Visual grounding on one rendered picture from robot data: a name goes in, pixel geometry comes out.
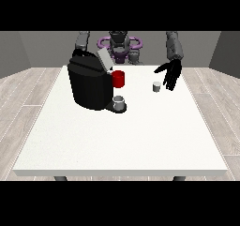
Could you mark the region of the small grey cup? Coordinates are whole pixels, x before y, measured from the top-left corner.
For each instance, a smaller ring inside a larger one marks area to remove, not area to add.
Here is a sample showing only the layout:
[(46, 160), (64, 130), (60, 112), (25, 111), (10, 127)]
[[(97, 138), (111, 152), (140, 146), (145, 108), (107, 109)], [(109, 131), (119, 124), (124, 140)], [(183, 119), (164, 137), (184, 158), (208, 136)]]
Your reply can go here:
[(125, 107), (125, 100), (122, 96), (115, 96), (112, 99), (113, 108), (117, 111), (121, 111)]

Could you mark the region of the black coffee machine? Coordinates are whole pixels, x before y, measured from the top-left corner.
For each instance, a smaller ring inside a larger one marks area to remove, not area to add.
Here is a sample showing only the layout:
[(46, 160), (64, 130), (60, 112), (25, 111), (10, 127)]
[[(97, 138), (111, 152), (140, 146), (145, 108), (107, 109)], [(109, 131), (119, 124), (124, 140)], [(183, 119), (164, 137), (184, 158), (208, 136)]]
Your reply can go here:
[(68, 77), (75, 102), (88, 110), (109, 110), (113, 113), (124, 113), (127, 104), (121, 111), (113, 108), (114, 70), (106, 71), (98, 57), (84, 51), (83, 56), (71, 57), (67, 65)]

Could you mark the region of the pale grey machine lid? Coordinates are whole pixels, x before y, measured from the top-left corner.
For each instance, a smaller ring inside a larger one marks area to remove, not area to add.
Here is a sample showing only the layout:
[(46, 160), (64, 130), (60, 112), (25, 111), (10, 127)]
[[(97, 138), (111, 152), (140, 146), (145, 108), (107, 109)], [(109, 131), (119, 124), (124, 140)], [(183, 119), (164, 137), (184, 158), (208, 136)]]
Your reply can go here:
[(98, 50), (97, 57), (106, 71), (109, 71), (113, 67), (114, 62), (106, 48)]

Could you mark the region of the red pod holder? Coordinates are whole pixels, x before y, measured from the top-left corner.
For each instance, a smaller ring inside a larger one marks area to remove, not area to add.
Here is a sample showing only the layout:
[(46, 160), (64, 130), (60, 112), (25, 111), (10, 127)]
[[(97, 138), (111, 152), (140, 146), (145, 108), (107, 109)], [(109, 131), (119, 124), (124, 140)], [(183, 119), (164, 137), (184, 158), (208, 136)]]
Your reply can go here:
[(121, 88), (125, 85), (125, 72), (122, 70), (115, 70), (112, 73), (112, 86)]

